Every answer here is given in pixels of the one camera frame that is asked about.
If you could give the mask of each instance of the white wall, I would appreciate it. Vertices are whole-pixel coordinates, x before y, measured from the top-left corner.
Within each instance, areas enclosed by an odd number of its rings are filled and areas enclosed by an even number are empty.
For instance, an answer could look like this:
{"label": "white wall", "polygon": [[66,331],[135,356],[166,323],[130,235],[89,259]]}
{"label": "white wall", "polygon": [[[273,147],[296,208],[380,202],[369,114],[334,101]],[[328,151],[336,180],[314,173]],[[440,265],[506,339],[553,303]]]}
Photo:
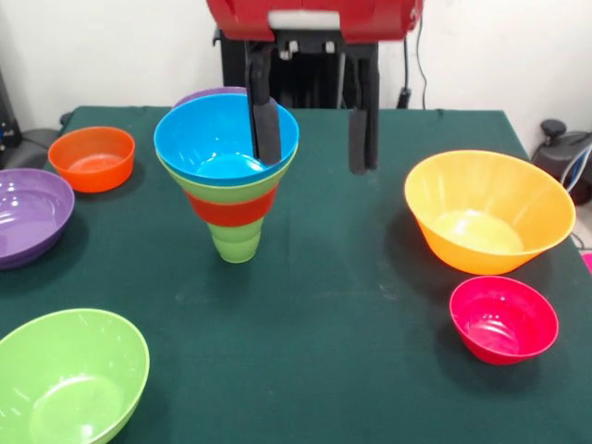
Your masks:
{"label": "white wall", "polygon": [[[503,109],[528,149],[545,117],[591,129],[590,18],[589,0],[426,0],[428,107]],[[0,65],[21,125],[56,126],[77,105],[170,105],[221,84],[213,29],[204,0],[0,0]],[[380,54],[394,106],[401,44]]]}

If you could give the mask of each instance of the light green bowl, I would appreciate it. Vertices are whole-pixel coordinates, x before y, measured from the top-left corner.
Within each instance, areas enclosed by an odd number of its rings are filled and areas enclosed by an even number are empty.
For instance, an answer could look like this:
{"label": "light green bowl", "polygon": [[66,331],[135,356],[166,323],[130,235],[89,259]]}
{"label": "light green bowl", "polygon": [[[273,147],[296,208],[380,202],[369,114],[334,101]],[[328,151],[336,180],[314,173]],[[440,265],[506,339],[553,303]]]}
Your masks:
{"label": "light green bowl", "polygon": [[238,185],[234,187],[216,187],[192,182],[171,170],[158,154],[156,157],[158,157],[158,160],[168,174],[170,174],[171,178],[173,178],[184,191],[204,201],[215,202],[218,204],[234,204],[256,199],[268,191],[271,191],[272,188],[278,185],[281,178],[286,174],[286,171],[288,171],[288,167],[294,160],[296,153],[298,153],[298,147],[294,150],[294,154],[289,162],[268,178],[247,185]]}
{"label": "light green bowl", "polygon": [[105,444],[148,378],[142,333],[94,309],[51,313],[0,341],[0,442]]}
{"label": "light green bowl", "polygon": [[231,264],[248,262],[257,253],[264,218],[242,227],[220,227],[207,224],[212,240],[222,259]]}

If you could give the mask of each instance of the orange bowl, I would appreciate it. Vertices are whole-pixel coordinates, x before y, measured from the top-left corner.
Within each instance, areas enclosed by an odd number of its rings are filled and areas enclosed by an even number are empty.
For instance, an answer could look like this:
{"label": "orange bowl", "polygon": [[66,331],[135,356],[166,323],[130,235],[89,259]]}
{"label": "orange bowl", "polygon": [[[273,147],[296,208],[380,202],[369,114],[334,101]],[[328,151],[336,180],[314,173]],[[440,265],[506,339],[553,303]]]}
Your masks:
{"label": "orange bowl", "polygon": [[124,130],[90,127],[60,137],[50,147],[49,163],[81,192],[112,190],[131,175],[135,141]]}
{"label": "orange bowl", "polygon": [[557,180],[488,151],[428,157],[409,173],[405,199],[434,254],[476,275],[512,271],[562,242],[575,223]]}

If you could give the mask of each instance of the pink bowl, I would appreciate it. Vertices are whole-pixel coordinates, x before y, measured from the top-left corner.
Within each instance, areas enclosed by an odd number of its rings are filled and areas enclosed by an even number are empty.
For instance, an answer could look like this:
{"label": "pink bowl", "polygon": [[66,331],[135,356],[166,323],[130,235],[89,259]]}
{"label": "pink bowl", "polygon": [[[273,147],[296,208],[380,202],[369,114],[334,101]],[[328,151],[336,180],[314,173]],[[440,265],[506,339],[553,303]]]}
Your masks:
{"label": "pink bowl", "polygon": [[464,281],[450,298],[452,322],[481,361],[520,363],[546,351],[559,336],[559,319],[535,289],[507,277]]}

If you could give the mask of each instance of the red robot part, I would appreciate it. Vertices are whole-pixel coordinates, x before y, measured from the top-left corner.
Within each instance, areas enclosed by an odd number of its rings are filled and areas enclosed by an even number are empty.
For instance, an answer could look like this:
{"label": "red robot part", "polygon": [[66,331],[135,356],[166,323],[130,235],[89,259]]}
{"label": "red robot part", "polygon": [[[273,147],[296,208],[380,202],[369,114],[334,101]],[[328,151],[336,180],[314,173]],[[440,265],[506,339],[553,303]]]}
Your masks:
{"label": "red robot part", "polygon": [[232,40],[273,42],[267,14],[278,10],[339,12],[346,43],[401,40],[422,13],[423,0],[207,0],[218,28]]}

